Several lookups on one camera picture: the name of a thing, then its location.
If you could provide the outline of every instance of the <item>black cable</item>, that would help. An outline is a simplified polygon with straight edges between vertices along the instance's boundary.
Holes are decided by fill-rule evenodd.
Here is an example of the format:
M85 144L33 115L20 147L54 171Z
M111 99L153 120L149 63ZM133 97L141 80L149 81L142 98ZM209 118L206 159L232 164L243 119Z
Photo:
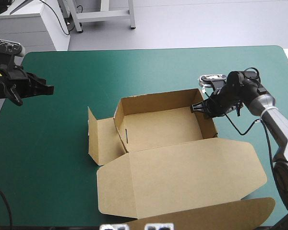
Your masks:
M72 31L74 28L75 28L75 25L73 25L72 29L71 29L71 30L68 30L68 32Z
M229 117L227 114L225 114L225 116L227 117L227 119L229 120L229 122L232 124L232 126L234 126L234 128L237 130L237 132L238 132L241 136L244 136L245 134L247 134L247 133L250 131L250 129L253 127L253 125L256 123L256 121L259 121L259 119L254 120L254 121L251 123L250 127L248 127L248 129L247 129L244 133L241 133L240 130L239 130L239 129L235 126L235 124L232 122L232 120L230 119L230 117Z
M216 102L207 94L207 92L205 92L205 94L206 94L206 96L207 96L211 101L213 101L213 102L216 104ZM241 136L246 135L246 134L250 131L250 129L253 127L253 125L256 123L256 121L259 120L259 119L254 120L254 121L251 123L251 125L248 127L248 129L247 129L244 133L241 133L240 130L239 130L239 129L235 126L235 124L232 122L232 120L230 119L230 117L229 117L227 114L224 114L224 115L227 117L227 119L229 120L229 122L232 124L232 126L234 126L234 128L236 129L236 131L237 131Z
M3 202L6 206L6 209L8 210L8 213L9 213L9 219L10 219L10 230L13 229L13 219L12 219L12 212L11 212L11 209L10 209L10 205L4 195L4 193L0 190L0 196L2 197L3 199Z
M269 138L269 134L268 134L268 130L267 127L265 125L265 123L261 120L261 124L264 127L264 132L265 132L265 137L267 139L267 143L268 143L268 149L269 149L269 158L270 158L270 167L271 167L271 171L272 171L272 175L274 177L274 180L276 181L276 176L274 173L274 167L273 167L273 158L272 158L272 149L271 149L271 143L270 143L270 138Z
M247 79L252 80L251 78L248 78L247 76L245 76L245 72L248 71L249 69L253 69L253 70L256 71L256 77L257 77L258 81L261 83L261 79L260 79L260 75L259 75L259 70L256 69L255 67L250 67L250 68L245 69L245 71L243 71L244 77L246 77Z
M79 7L81 7L81 12L80 13L82 13L83 12L83 6L82 5L77 6L77 8L79 8Z
M65 33L66 35L70 35L70 34L71 34L70 31L68 31L68 33L66 33L66 32L64 31L63 26L62 26L62 24L61 24L61 21L59 20L58 15L55 13L55 11L52 9L52 7L49 6L47 3L45 3L43 0L40 0L40 1L41 1L42 3L44 3L46 6L48 6L48 7L52 10L52 12L54 13L54 15L57 17L57 19L58 19L58 21L59 21L59 24L60 24L60 27L61 27L63 33Z

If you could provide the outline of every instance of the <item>open cardboard box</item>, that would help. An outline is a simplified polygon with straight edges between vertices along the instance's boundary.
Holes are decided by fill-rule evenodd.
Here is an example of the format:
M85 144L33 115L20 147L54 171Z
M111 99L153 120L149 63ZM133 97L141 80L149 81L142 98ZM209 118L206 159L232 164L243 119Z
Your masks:
M122 98L114 119L102 120L88 109L89 154L105 164L97 171L100 212L190 218L266 183L251 144L215 138L213 120L191 113L202 100L198 89Z
M216 137L213 120L190 111L202 100L198 89L122 98L114 122L97 120L88 109L89 154L104 165L126 152Z

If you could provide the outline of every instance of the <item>cabinet drawer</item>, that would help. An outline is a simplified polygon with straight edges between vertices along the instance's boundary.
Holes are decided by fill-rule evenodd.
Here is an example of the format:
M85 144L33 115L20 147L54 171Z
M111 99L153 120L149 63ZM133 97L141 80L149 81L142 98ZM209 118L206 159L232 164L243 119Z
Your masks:
M0 19L0 34L47 31L41 17Z
M20 34L0 34L1 39L19 42L23 46L53 45L48 32L31 32Z

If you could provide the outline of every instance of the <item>white table frame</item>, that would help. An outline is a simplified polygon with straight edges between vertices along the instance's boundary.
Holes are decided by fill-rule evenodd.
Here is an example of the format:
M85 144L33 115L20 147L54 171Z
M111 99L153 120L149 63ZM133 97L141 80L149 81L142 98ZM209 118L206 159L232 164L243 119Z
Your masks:
M83 32L82 23L110 21L117 19L130 19L131 28L135 29L133 0L128 0L128 10L109 11L109 0L101 0L100 11L83 13L78 12L74 0L67 0L67 3L70 8L76 30L80 33Z

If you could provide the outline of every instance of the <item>cardboard lid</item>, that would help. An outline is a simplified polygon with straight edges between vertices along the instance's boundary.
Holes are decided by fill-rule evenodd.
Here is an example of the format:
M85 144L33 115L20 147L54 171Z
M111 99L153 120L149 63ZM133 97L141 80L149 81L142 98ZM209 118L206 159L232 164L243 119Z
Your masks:
M127 153L101 167L98 206L139 219L240 200L266 181L250 143L210 138Z
M89 155L104 165L125 153L113 118L97 120L88 108Z
M259 198L202 207L128 222L131 230L142 230L147 223L174 223L176 230L253 230L270 216L272 198Z

